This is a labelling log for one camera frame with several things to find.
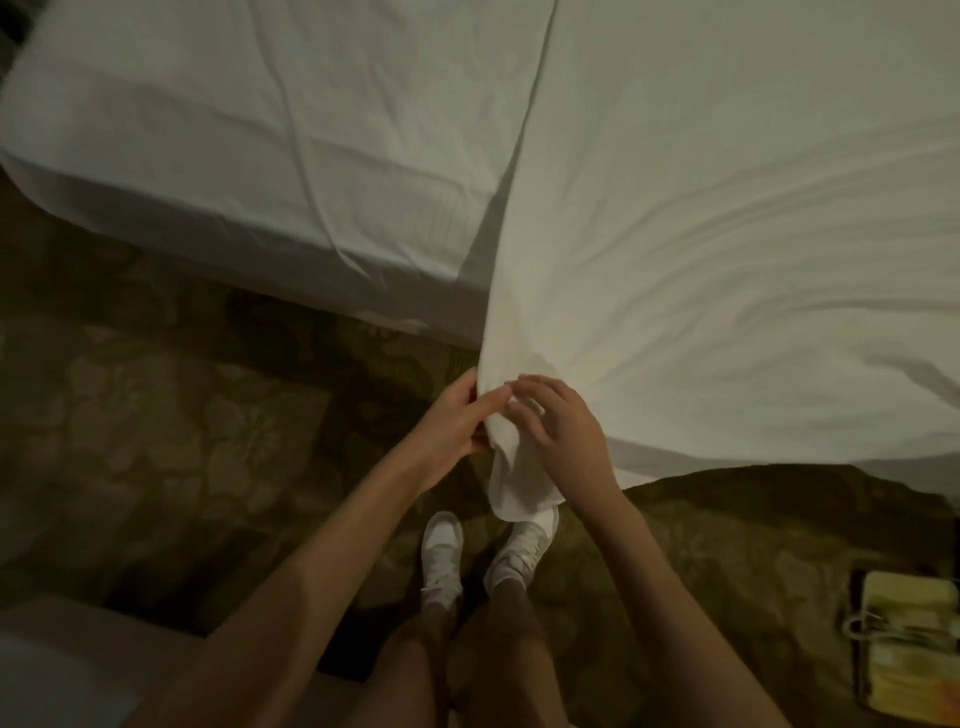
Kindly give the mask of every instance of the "hand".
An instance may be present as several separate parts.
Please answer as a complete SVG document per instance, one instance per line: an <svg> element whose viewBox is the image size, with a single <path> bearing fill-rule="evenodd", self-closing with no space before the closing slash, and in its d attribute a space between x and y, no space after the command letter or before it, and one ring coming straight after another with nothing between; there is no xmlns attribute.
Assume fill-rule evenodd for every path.
<svg viewBox="0 0 960 728"><path fill-rule="evenodd" d="M464 455L490 449L483 422L501 412L513 392L504 385L476 397L477 370L444 389L410 434L387 456L416 476L419 493L433 488Z"/></svg>
<svg viewBox="0 0 960 728"><path fill-rule="evenodd" d="M518 401L511 401L504 415L536 443L543 468L577 515L608 496L619 497L607 438L583 398L549 376L520 375L509 384Z"/></svg>

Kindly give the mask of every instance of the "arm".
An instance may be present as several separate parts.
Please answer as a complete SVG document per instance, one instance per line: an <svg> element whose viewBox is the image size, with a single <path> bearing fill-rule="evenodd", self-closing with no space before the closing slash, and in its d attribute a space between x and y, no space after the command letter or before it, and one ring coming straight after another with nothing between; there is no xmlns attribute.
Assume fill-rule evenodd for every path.
<svg viewBox="0 0 960 728"><path fill-rule="evenodd" d="M128 728L282 725L403 514L461 457L488 447L478 427L510 389L471 402L475 382L470 370L447 387L320 530L206 639L197 661L134 711Z"/></svg>
<svg viewBox="0 0 960 728"><path fill-rule="evenodd" d="M545 376L522 376L511 386L543 414L511 402L506 415L536 442L547 473L599 546L634 629L695 724L787 726L620 491L606 438L580 395Z"/></svg>

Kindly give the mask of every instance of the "left hand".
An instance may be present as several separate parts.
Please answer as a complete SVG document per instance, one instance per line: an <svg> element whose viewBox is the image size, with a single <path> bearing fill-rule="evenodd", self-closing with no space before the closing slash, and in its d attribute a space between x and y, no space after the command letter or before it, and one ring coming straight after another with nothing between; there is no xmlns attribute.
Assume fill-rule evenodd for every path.
<svg viewBox="0 0 960 728"><path fill-rule="evenodd" d="M464 455L490 449L483 422L513 396L504 385L476 397L474 367L444 389L410 434L387 456L417 476L419 493L433 488Z"/></svg>

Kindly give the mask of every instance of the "finger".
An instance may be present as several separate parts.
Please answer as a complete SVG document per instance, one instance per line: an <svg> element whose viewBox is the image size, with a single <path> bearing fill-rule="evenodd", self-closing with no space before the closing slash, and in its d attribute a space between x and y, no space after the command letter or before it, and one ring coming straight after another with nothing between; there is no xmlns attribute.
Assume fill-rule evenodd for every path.
<svg viewBox="0 0 960 728"><path fill-rule="evenodd" d="M504 417L506 417L510 422L516 425L516 428L521 432L526 432L534 440L543 445L546 445L550 442L550 438L546 434L546 430L543 428L543 420L540 419L540 415L534 412L528 405L522 404L518 401L511 401L507 404L507 408L503 411Z"/></svg>
<svg viewBox="0 0 960 728"><path fill-rule="evenodd" d="M491 389L490 392L483 397L478 397L476 402L472 402L467 407L467 414L474 422L482 422L490 415L503 411L513 395L513 390L507 384Z"/></svg>
<svg viewBox="0 0 960 728"><path fill-rule="evenodd" d="M514 395L518 398L528 397L544 410L556 410L564 404L564 398L554 392L546 384L529 379L519 379L510 382L510 388L514 390Z"/></svg>
<svg viewBox="0 0 960 728"><path fill-rule="evenodd" d="M575 399L580 398L577 390L575 390L562 379L556 379L552 376L545 375L520 375L518 379L521 381L535 381L539 384L545 384L566 401L574 401Z"/></svg>
<svg viewBox="0 0 960 728"><path fill-rule="evenodd" d="M470 392L473 391L474 387L477 385L477 368L470 367L460 376L458 376L454 381L450 382L444 392L441 394L441 397L449 397L456 401L469 402L470 401Z"/></svg>

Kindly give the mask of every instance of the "white fabric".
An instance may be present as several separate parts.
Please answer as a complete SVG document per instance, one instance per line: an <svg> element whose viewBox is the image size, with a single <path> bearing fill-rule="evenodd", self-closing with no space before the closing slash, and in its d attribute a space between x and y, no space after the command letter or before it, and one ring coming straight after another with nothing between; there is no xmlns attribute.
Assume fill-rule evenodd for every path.
<svg viewBox="0 0 960 728"><path fill-rule="evenodd" d="M0 159L86 227L479 342L552 8L55 0Z"/></svg>
<svg viewBox="0 0 960 728"><path fill-rule="evenodd" d="M625 487L850 462L960 493L958 28L952 0L561 0L481 390L564 378ZM496 514L559 502L489 428Z"/></svg>

